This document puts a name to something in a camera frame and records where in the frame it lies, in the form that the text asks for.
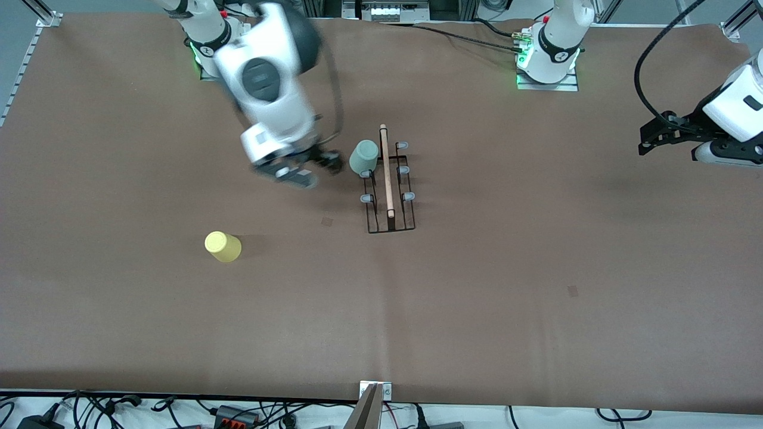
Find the wooden dowel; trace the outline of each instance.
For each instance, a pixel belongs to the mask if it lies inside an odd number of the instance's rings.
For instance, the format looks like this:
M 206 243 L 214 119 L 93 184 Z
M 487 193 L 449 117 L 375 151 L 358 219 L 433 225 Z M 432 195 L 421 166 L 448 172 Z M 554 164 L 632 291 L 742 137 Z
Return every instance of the wooden dowel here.
M 394 218 L 394 200 L 392 199 L 392 179 L 389 173 L 389 145 L 387 143 L 387 125 L 379 126 L 381 138 L 381 160 L 384 163 L 384 187 L 387 192 L 387 218 Z

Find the metal bracket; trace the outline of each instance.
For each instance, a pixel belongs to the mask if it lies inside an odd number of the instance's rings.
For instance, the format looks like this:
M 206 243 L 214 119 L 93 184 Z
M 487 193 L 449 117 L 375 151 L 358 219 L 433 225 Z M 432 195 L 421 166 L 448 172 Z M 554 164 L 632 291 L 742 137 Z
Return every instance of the metal bracket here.
M 359 397 L 363 397 L 363 393 L 365 393 L 366 389 L 368 389 L 369 385 L 371 384 L 378 384 L 381 386 L 381 399 L 384 402 L 389 402 L 392 400 L 392 383 L 390 382 L 373 382 L 373 381 L 362 381 L 360 382 L 360 393 Z
M 21 0 L 35 15 L 38 27 L 58 27 L 63 14 L 60 14 L 45 4 L 42 0 Z
M 617 9 L 623 3 L 623 0 L 612 0 L 609 5 L 604 6 L 606 2 L 601 0 L 594 1 L 594 10 L 596 11 L 596 22 L 600 24 L 606 24 L 612 19 L 612 15 L 617 12 Z
M 517 69 L 517 88 L 539 91 L 576 92 L 578 90 L 578 72 L 573 67 L 561 81 L 557 83 L 541 83 L 529 77 L 523 70 Z
M 752 21 L 756 15 L 763 19 L 763 2 L 761 0 L 748 0 L 729 19 L 722 22 L 720 28 L 723 30 L 723 34 L 731 41 L 738 42 L 739 30 Z
M 53 16 L 51 17 L 50 21 L 43 22 L 42 20 L 38 19 L 37 23 L 35 24 L 36 27 L 45 28 L 45 27 L 58 27 L 61 25 L 61 19 L 63 18 L 63 14 L 52 11 Z
M 24 77 L 24 73 L 27 72 L 27 66 L 32 60 L 32 53 L 34 52 L 34 48 L 37 47 L 37 42 L 40 39 L 40 34 L 42 32 L 42 28 L 36 29 L 34 31 L 34 36 L 32 37 L 31 42 L 29 42 L 27 53 L 24 55 L 24 59 L 21 62 L 21 67 L 19 67 L 18 74 L 16 75 L 16 80 L 13 83 L 13 88 L 11 88 L 11 94 L 8 97 L 8 102 L 5 103 L 5 108 L 0 114 L 0 127 L 2 127 L 2 125 L 5 123 L 5 118 L 8 116 L 8 112 L 11 110 L 11 103 L 13 103 L 13 100 L 16 98 L 16 92 L 18 91 L 18 87 L 21 85 L 21 79 Z
M 362 395 L 353 413 L 349 415 L 344 429 L 378 429 L 379 420 L 382 417 L 382 404 L 384 403 L 384 385 L 389 385 L 390 395 L 392 393 L 391 383 L 384 382 L 360 382 Z

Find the metal rack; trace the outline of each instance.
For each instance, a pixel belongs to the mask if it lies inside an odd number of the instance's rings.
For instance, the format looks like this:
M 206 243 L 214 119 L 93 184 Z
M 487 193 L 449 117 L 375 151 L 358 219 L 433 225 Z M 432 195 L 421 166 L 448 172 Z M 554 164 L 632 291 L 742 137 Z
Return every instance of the metal rack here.
M 394 215 L 389 217 L 387 212 L 379 207 L 377 198 L 377 185 L 376 176 L 373 171 L 368 170 L 361 175 L 363 178 L 363 195 L 360 197 L 360 201 L 365 203 L 365 219 L 368 225 L 369 234 L 381 234 L 385 232 L 398 232 L 398 231 L 411 231 L 416 229 L 416 217 L 414 215 L 414 194 L 413 188 L 410 184 L 410 167 L 408 166 L 408 158 L 405 155 L 400 155 L 399 151 L 408 148 L 408 142 L 398 141 L 394 145 L 394 156 L 390 156 L 390 162 L 394 162 L 395 175 L 398 180 L 398 204 L 400 210 L 395 210 Z M 376 160 L 376 166 L 383 164 L 383 159 L 380 156 Z M 379 217 L 386 219 L 386 222 L 379 222 Z M 382 226 L 387 226 L 387 229 L 382 230 Z

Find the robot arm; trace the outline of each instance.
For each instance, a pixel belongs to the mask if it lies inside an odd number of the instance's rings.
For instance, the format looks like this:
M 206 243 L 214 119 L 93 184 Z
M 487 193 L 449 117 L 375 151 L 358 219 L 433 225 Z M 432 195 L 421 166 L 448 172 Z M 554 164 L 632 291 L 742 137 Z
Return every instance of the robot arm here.
M 641 127 L 639 155 L 685 141 L 703 142 L 692 150 L 695 161 L 763 167 L 763 49 L 692 113 L 666 111 Z
M 316 176 L 302 166 L 314 161 L 338 173 L 338 152 L 324 151 L 316 115 L 297 76 L 312 69 L 320 36 L 295 9 L 275 2 L 254 4 L 259 22 L 214 55 L 222 82 L 241 111 L 255 124 L 241 143 L 256 172 L 310 188 Z
M 522 30 L 532 36 L 529 41 L 520 42 L 524 52 L 517 55 L 517 68 L 541 83 L 564 79 L 575 66 L 580 43 L 595 15 L 591 0 L 554 0 L 548 21 Z
M 212 57 L 218 49 L 249 29 L 236 18 L 223 18 L 214 0 L 153 0 L 178 20 L 188 36 L 196 61 L 210 76 L 219 77 Z

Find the brown paper mat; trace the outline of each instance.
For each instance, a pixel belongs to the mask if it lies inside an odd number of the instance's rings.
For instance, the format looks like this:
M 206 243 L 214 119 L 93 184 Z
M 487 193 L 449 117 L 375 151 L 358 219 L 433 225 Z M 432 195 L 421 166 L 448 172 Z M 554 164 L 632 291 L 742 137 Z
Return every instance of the brown paper mat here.
M 382 122 L 409 141 L 418 228 L 367 234 L 349 170 L 309 192 L 254 176 L 177 23 L 69 14 L 0 129 L 0 384 L 763 412 L 761 173 L 637 156 L 657 29 L 591 29 L 581 91 L 552 93 L 516 90 L 503 51 L 320 27 L 332 145 Z M 689 112 L 746 52 L 676 30 L 645 90 Z M 302 81 L 329 132 L 325 62 Z M 217 229 L 241 260 L 205 253 Z

